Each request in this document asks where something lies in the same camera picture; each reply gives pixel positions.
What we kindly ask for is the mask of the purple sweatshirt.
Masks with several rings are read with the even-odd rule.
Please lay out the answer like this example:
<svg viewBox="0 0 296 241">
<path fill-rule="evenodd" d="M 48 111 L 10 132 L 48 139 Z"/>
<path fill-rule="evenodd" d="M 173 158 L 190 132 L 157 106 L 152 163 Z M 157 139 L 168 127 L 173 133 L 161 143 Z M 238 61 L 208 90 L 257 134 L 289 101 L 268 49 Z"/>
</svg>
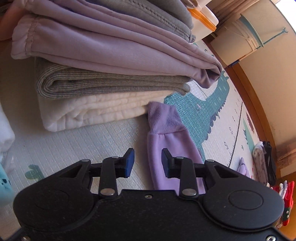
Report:
<svg viewBox="0 0 296 241">
<path fill-rule="evenodd" d="M 180 180 L 165 176 L 162 149 L 167 148 L 173 157 L 189 158 L 197 164 L 204 161 L 174 105 L 150 102 L 148 121 L 147 154 L 154 188 L 179 193 Z"/>
</svg>

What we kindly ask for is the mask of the cartoon foam play mat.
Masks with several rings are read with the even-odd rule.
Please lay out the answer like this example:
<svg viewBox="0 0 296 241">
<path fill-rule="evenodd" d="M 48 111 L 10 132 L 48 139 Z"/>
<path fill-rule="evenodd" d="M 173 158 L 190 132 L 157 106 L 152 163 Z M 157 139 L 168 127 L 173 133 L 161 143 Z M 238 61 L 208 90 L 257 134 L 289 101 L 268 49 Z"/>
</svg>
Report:
<svg viewBox="0 0 296 241">
<path fill-rule="evenodd" d="M 13 60 L 11 44 L 1 43 L 1 104 L 15 133 L 9 155 L 14 169 L 8 177 L 15 193 L 81 159 L 98 163 L 110 156 L 120 156 L 134 148 L 136 158 L 128 179 L 119 179 L 119 189 L 152 189 L 147 160 L 147 117 L 141 115 L 101 125 L 85 126 L 62 132 L 44 129 L 34 85 L 34 60 Z M 255 174 L 251 148 L 266 135 L 235 73 L 226 71 L 224 89 L 203 89 L 190 82 L 191 93 L 199 107 L 210 110 L 219 103 L 219 111 L 202 151 L 236 169 L 244 158 L 251 175 Z"/>
</svg>

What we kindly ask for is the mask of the white floral folded garment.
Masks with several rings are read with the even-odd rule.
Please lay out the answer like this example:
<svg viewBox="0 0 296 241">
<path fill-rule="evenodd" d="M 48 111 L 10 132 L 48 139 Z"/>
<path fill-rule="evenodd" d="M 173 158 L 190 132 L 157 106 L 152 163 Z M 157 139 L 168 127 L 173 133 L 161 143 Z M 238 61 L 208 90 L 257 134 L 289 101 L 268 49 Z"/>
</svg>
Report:
<svg viewBox="0 0 296 241">
<path fill-rule="evenodd" d="M 252 156 L 256 168 L 257 179 L 260 183 L 266 185 L 268 183 L 267 168 L 265 163 L 265 148 L 263 142 L 259 141 L 252 151 Z"/>
</svg>

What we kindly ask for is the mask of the cream folded blanket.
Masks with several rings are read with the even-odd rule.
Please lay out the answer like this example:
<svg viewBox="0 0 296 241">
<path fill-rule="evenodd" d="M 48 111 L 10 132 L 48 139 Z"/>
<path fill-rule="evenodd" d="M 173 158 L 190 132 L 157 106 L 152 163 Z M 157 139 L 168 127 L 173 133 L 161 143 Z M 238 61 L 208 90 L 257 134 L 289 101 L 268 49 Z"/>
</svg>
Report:
<svg viewBox="0 0 296 241">
<path fill-rule="evenodd" d="M 43 126 L 59 132 L 111 121 L 135 118 L 147 113 L 151 101 L 163 102 L 171 90 L 108 93 L 74 98 L 38 97 Z"/>
</svg>

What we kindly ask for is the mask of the black folded garment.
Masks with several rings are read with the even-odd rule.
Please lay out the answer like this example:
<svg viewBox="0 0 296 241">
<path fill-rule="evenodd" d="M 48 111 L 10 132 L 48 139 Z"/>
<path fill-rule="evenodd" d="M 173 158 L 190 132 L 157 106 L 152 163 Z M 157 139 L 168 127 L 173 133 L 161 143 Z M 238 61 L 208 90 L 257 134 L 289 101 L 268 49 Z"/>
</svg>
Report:
<svg viewBox="0 0 296 241">
<path fill-rule="evenodd" d="M 262 143 L 265 150 L 264 158 L 268 182 L 271 186 L 274 186 L 276 184 L 276 165 L 272 156 L 272 146 L 269 141 L 263 141 Z"/>
</svg>

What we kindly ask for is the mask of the grey folded garment stack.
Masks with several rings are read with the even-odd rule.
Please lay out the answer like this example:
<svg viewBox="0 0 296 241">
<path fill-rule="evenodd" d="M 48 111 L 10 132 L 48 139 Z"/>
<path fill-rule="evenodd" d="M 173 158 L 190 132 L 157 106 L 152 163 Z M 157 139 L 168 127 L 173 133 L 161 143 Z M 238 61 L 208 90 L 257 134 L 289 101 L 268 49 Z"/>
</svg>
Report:
<svg viewBox="0 0 296 241">
<path fill-rule="evenodd" d="M 187 85 L 190 78 L 185 76 L 102 73 L 56 64 L 39 57 L 35 59 L 35 77 L 37 93 L 50 99 L 160 90 L 172 90 L 184 95 L 190 91 Z"/>
</svg>

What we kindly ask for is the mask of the red folded sweater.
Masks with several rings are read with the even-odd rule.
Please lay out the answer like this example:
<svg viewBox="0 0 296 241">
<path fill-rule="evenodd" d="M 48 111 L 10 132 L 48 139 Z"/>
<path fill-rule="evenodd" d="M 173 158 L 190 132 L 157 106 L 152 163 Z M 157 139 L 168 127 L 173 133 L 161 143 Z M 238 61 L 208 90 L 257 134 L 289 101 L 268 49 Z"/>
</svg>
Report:
<svg viewBox="0 0 296 241">
<path fill-rule="evenodd" d="M 280 218 L 279 223 L 277 224 L 277 228 L 281 228 L 282 226 L 287 226 L 290 222 L 290 213 L 293 208 L 294 200 L 293 200 L 293 191 L 295 188 L 295 182 L 288 182 L 285 180 L 283 183 L 280 183 L 277 186 L 271 186 L 271 189 L 276 191 L 282 200 L 284 201 L 284 211 Z"/>
</svg>

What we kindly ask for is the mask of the white plastic bucket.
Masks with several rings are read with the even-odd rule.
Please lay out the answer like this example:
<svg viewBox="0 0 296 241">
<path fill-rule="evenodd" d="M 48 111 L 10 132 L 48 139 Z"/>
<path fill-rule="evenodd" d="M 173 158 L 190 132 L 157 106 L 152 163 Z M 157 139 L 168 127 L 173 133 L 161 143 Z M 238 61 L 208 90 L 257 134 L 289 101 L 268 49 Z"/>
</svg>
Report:
<svg viewBox="0 0 296 241">
<path fill-rule="evenodd" d="M 227 66 L 238 63 L 264 46 L 258 32 L 244 15 L 224 26 L 210 44 Z"/>
</svg>

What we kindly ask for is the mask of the white orange storage box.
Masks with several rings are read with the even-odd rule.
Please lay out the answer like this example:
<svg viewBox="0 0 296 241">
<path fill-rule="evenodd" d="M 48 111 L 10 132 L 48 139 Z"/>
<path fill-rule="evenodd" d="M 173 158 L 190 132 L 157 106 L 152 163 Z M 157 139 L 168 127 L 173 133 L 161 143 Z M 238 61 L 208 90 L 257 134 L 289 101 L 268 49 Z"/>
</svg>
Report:
<svg viewBox="0 0 296 241">
<path fill-rule="evenodd" d="M 193 28 L 191 33 L 196 37 L 195 41 L 200 41 L 215 32 L 219 20 L 207 6 L 188 8 L 188 11 L 192 17 Z"/>
</svg>

